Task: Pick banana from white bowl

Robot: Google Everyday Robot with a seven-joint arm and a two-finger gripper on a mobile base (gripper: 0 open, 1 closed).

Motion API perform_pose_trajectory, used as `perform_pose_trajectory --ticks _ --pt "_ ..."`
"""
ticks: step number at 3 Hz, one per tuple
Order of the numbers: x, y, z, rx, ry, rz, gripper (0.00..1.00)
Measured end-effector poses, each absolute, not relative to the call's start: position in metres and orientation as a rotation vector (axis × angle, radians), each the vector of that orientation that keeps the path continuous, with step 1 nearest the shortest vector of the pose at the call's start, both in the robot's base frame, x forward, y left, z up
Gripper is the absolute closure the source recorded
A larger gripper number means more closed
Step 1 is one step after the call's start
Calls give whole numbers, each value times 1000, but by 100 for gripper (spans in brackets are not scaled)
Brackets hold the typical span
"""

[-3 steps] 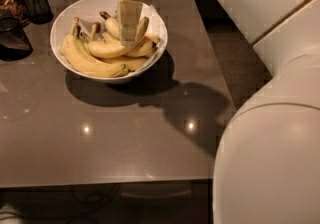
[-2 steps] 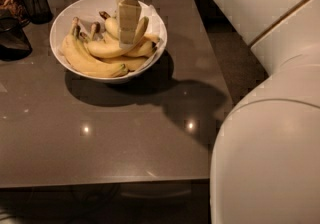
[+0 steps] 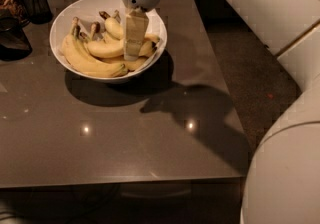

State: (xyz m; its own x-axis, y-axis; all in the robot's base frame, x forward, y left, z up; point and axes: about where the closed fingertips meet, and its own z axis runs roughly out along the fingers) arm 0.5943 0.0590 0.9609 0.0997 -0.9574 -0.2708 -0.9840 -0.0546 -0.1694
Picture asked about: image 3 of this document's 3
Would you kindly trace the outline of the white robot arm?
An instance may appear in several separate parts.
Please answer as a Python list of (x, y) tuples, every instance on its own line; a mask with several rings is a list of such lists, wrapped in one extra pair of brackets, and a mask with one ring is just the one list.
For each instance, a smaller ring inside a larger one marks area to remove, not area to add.
[(237, 222), (199, 208), (184, 224), (320, 224), (320, 0), (225, 0), (295, 84), (257, 146)]

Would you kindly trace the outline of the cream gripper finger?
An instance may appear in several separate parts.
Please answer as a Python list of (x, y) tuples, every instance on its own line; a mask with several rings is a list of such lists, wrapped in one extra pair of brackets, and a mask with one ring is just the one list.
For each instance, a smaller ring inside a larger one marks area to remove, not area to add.
[(142, 8), (131, 9), (126, 13), (124, 25), (124, 58), (127, 61), (138, 59), (149, 18)]

